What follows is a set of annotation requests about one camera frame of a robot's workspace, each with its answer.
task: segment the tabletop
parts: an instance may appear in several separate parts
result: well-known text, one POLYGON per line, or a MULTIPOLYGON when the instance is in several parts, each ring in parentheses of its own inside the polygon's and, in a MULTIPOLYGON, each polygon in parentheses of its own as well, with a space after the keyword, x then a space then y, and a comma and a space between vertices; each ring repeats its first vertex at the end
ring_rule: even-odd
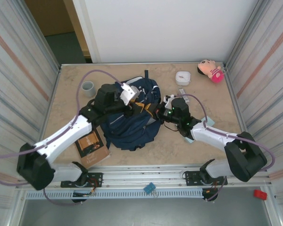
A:
MULTIPOLYGON (((123 64, 123 65, 64 65, 58 81, 55 97, 50 111, 45 136, 48 137, 65 124, 76 113, 75 93, 77 86, 88 71, 101 69, 124 81, 137 76, 144 76, 144 70, 149 70, 149 78, 154 79, 160 88, 162 97, 178 93, 175 75, 178 71, 191 73, 191 82, 184 86, 187 94, 193 94, 203 103, 208 116, 215 122, 214 127, 228 132, 240 133, 240 127, 233 108, 226 81, 213 83, 207 76, 197 72, 197 64, 123 64)), ((114 83, 114 80, 102 73, 92 73, 85 79, 92 81, 98 89, 104 83, 114 83)), ((80 107, 85 106, 90 98, 79 93, 80 107)), ((189 97, 190 113, 197 119, 202 119, 204 113, 198 102, 189 97)), ((153 142, 142 149, 130 152, 116 148, 111 144, 111 157, 98 163, 102 166, 115 165, 158 165, 158 164, 196 164, 205 163, 210 159, 223 159, 225 153, 200 141, 187 142, 179 132, 173 132, 163 125, 153 142)), ((80 161, 76 146, 72 144, 57 159, 56 163, 80 161)))

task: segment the blue clip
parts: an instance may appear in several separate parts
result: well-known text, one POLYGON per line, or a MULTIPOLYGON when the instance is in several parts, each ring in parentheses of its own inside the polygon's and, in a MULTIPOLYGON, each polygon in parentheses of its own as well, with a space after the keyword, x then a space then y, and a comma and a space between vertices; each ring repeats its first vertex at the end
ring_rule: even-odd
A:
POLYGON ((151 182, 149 185, 145 186, 143 190, 145 191, 146 194, 151 194, 155 190, 155 185, 151 182))

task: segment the stuffed animal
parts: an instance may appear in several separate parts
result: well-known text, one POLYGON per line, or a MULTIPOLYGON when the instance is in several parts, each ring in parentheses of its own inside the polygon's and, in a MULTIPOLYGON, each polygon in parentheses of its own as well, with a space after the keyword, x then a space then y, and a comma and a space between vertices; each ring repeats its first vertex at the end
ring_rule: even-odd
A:
POLYGON ((198 64, 197 70, 200 74, 207 75, 212 82, 218 83, 221 82, 225 77, 221 71, 221 67, 216 68, 214 60, 203 60, 198 64))

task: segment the white wall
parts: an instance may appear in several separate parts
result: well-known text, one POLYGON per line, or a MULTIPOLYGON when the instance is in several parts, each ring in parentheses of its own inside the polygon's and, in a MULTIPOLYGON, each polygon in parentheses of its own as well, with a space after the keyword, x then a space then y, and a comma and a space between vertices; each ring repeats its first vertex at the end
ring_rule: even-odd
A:
POLYGON ((257 0, 74 0, 93 62, 224 61, 257 0))

